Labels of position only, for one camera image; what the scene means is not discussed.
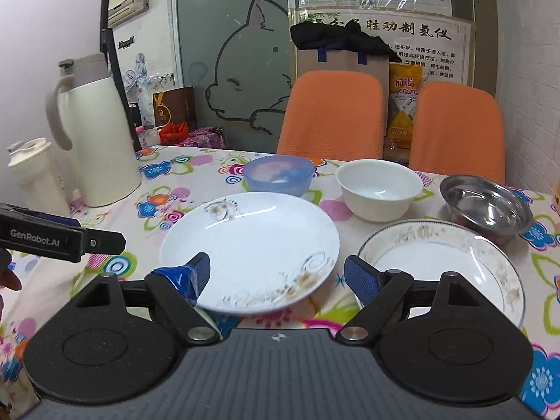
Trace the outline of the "person's left hand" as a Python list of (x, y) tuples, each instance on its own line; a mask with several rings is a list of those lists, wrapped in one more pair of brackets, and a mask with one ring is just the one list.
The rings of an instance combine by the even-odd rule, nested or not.
[(0, 285), (11, 291), (20, 291), (22, 283), (8, 266), (12, 263), (12, 255), (5, 248), (0, 248)]

